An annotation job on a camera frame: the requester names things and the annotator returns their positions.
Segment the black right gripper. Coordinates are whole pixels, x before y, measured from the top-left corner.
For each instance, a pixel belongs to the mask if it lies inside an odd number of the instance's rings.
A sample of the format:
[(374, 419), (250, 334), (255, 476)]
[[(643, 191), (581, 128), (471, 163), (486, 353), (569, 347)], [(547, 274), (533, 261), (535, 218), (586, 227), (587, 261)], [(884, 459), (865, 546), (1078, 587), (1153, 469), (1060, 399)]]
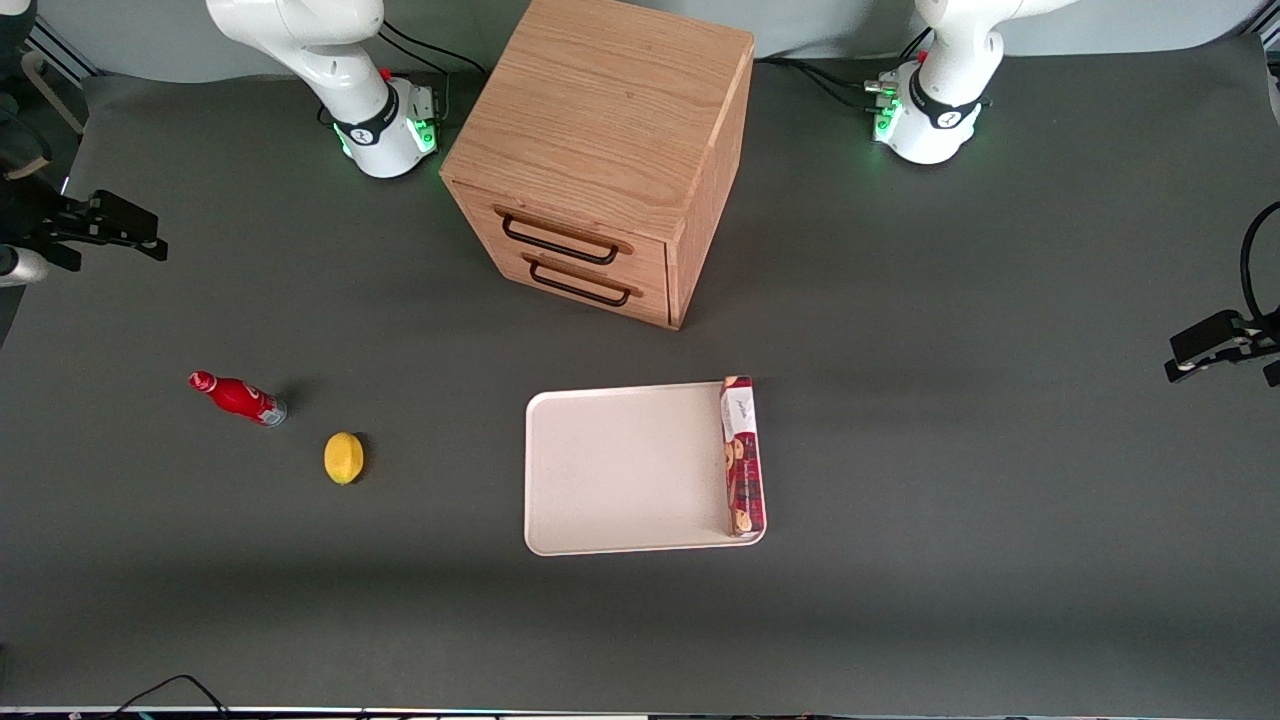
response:
[(164, 263), (169, 246), (159, 237), (157, 228), (155, 214), (105, 190), (95, 191), (83, 201), (60, 195), (52, 200), (3, 196), (1, 201), (1, 242), (12, 246), (28, 241), (41, 243), (40, 254), (67, 272), (81, 270), (82, 254), (59, 242), (97, 241), (133, 249)]

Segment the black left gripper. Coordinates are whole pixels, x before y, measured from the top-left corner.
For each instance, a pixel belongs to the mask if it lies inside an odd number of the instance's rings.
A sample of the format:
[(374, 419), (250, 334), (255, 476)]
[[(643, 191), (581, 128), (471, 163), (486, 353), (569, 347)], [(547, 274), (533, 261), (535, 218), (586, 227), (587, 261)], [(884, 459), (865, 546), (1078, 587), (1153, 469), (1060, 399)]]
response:
[[(1170, 383), (1179, 383), (1219, 364), (1253, 363), (1279, 352), (1279, 310), (1243, 316), (1222, 310), (1180, 331), (1169, 340), (1171, 359), (1164, 364)], [(1263, 368), (1270, 388), (1280, 387), (1280, 361)]]

